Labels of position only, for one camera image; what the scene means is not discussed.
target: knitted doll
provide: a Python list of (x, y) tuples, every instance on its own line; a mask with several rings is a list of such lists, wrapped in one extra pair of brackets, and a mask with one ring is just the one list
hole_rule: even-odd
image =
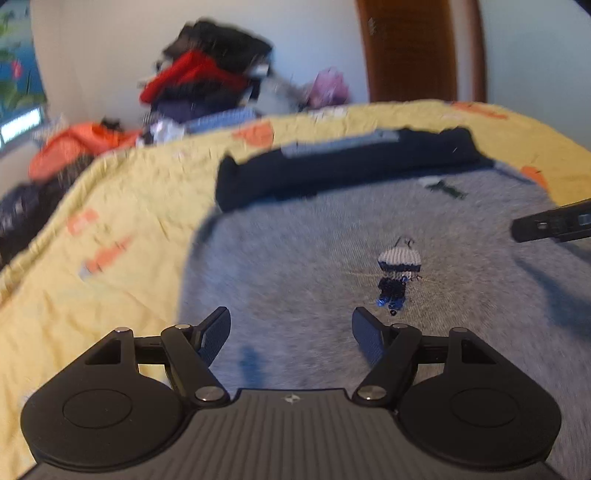
[(394, 248), (382, 252), (378, 265), (385, 273), (378, 283), (380, 296), (378, 307), (388, 305), (390, 315), (395, 316), (406, 300), (406, 285), (409, 281), (420, 278), (421, 255), (413, 249), (414, 240), (400, 237)]

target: gray blanket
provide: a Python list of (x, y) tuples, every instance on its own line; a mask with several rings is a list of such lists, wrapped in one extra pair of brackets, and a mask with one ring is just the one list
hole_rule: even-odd
[[(497, 170), (444, 179), (466, 197), (403, 179), (212, 216), (187, 261), (179, 322), (230, 309), (232, 332), (212, 365), (230, 391), (351, 392), (369, 370), (350, 330), (357, 306), (425, 335), (468, 327), (557, 400), (563, 425), (549, 463), (586, 480), (591, 242), (516, 244), (511, 219), (552, 207), (539, 187)], [(400, 236), (415, 240), (423, 278), (392, 317), (376, 306), (377, 257)]]

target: ribbed black surface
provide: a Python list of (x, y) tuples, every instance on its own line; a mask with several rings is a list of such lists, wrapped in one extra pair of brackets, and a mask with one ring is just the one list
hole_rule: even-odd
[(342, 390), (245, 390), (231, 406), (195, 415), (181, 438), (142, 465), (75, 473), (40, 465), (26, 480), (557, 480), (538, 464), (469, 472), (410, 444), (391, 415), (351, 403)]

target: black mechanical arm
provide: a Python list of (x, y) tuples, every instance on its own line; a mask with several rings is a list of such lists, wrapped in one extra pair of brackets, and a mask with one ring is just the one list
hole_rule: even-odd
[[(27, 401), (22, 432), (42, 479), (536, 479), (560, 430), (556, 402), (471, 331), (425, 336), (357, 308), (372, 369), (345, 390), (239, 390), (209, 366), (230, 332), (197, 326), (134, 338), (115, 329)], [(171, 388), (139, 373), (162, 364)], [(413, 385), (419, 364), (443, 373)]]

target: red clothing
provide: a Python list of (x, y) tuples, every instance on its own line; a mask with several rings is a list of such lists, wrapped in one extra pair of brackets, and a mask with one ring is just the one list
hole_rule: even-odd
[(244, 77), (219, 69), (211, 57), (199, 50), (189, 50), (146, 85), (139, 96), (139, 101), (150, 105), (158, 98), (164, 87), (197, 80), (218, 80), (237, 91), (246, 88)]

